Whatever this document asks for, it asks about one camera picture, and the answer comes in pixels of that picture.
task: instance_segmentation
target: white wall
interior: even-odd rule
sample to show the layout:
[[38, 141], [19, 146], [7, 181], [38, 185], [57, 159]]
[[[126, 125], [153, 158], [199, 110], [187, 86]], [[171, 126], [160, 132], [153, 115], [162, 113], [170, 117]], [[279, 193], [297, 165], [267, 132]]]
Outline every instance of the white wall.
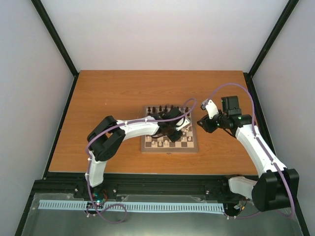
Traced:
[[42, 178], [72, 76], [30, 0], [0, 7], [0, 235]]
[[287, 0], [43, 0], [78, 69], [249, 71]]
[[254, 76], [277, 155], [300, 175], [298, 199], [315, 235], [315, 1], [301, 0]]

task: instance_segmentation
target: black bracket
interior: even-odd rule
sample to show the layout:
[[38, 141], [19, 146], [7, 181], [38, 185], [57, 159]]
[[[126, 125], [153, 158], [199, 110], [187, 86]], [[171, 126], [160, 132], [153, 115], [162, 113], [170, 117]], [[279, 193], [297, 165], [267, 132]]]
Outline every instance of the black bracket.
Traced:
[[[98, 134], [104, 130], [117, 124], [117, 121], [112, 117], [108, 116], [88, 135], [88, 142], [95, 138]], [[90, 146], [90, 150], [93, 151], [96, 161], [107, 161], [112, 158], [119, 146], [122, 144], [125, 138], [125, 131], [121, 128], [116, 128], [110, 131], [112, 135], [108, 138], [106, 134], [103, 134], [96, 139]]]
[[218, 128], [224, 131], [228, 129], [231, 133], [226, 132], [235, 137], [237, 128], [251, 124], [252, 117], [251, 115], [242, 115], [237, 96], [222, 97], [221, 102], [222, 111], [218, 110], [219, 113], [214, 115], [212, 119], [209, 118], [209, 115], [205, 115], [197, 121], [197, 124], [208, 133], [213, 133]]
[[[158, 119], [172, 119], [179, 117], [180, 115], [183, 115], [183, 113], [177, 108], [174, 107], [169, 112], [160, 112], [151, 114], [151, 116], [158, 120]], [[179, 140], [182, 136], [182, 132], [180, 130], [176, 130], [176, 123], [179, 120], [175, 121], [169, 121], [169, 122], [159, 122], [159, 129], [157, 131], [157, 134], [163, 134], [166, 135], [172, 142], [176, 142]]]
[[[297, 199], [299, 174], [295, 169], [282, 171], [293, 199]], [[263, 173], [252, 190], [252, 200], [259, 211], [290, 207], [289, 197], [278, 172]]]

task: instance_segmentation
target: white robotic arm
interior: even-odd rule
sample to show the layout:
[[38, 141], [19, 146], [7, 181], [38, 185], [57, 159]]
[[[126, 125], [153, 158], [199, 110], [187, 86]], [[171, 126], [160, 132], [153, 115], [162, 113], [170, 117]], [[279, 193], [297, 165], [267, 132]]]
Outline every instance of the white robotic arm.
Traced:
[[122, 125], [112, 131], [112, 135], [107, 137], [102, 135], [95, 140], [90, 146], [89, 154], [91, 164], [88, 173], [85, 174], [86, 179], [89, 176], [89, 183], [91, 187], [98, 186], [103, 182], [103, 174], [107, 164], [107, 160], [113, 157], [120, 144], [130, 138], [139, 137], [142, 135], [167, 135], [168, 138], [175, 142], [180, 139], [181, 129], [190, 124], [190, 120], [186, 117], [178, 119], [174, 122], [154, 122], [158, 119], [176, 118], [182, 113], [175, 107], [171, 111], [164, 114], [152, 114], [145, 118], [137, 119], [144, 120], [135, 122], [136, 120], [115, 120], [112, 116], [106, 117], [88, 136], [88, 141], [91, 141], [98, 134], [114, 125]]
[[296, 197], [299, 176], [294, 169], [288, 170], [286, 166], [273, 154], [256, 125], [252, 125], [250, 115], [242, 115], [237, 96], [221, 98], [222, 111], [212, 100], [205, 100], [201, 109], [207, 111], [207, 115], [197, 122], [206, 132], [212, 133], [222, 128], [235, 137], [245, 148], [252, 159], [257, 172], [258, 181], [243, 176], [228, 178], [228, 186], [231, 192], [252, 199], [260, 211], [277, 209], [290, 206], [283, 182], [279, 177], [277, 164], [283, 172], [293, 197]]

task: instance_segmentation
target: chessboard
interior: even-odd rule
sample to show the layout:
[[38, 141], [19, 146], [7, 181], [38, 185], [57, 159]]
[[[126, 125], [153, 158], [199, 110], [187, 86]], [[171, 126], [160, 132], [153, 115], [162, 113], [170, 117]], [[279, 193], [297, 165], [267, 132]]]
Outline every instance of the chessboard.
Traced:
[[[174, 107], [179, 107], [181, 112], [188, 111], [189, 107], [181, 107], [177, 105], [173, 105]], [[170, 111], [171, 105], [148, 105], [144, 106], [144, 116], [149, 116], [153, 112], [161, 111], [162, 107], [163, 111]], [[190, 120], [190, 125], [183, 128], [181, 131], [183, 135], [176, 142], [171, 142], [167, 136], [161, 136], [158, 138], [154, 138], [150, 135], [144, 135], [141, 137], [141, 151], [142, 152], [161, 152], [161, 153], [197, 153], [198, 145], [195, 131], [195, 122], [193, 120], [193, 113], [190, 113], [187, 118]]]

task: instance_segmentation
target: wooden table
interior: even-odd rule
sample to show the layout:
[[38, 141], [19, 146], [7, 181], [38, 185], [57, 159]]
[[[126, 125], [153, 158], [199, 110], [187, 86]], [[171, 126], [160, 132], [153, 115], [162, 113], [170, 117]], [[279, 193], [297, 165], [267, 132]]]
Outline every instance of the wooden table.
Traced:
[[[206, 115], [199, 106], [218, 86], [245, 85], [241, 71], [81, 71], [49, 168], [50, 172], [85, 172], [87, 135], [106, 117], [143, 117], [148, 104], [183, 104], [195, 97], [195, 121]], [[246, 93], [227, 86], [214, 96], [237, 95], [243, 114], [251, 114]], [[223, 130], [206, 133], [197, 126], [199, 151], [195, 154], [141, 153], [140, 137], [122, 143], [107, 163], [107, 173], [244, 174], [256, 175], [245, 149]]]

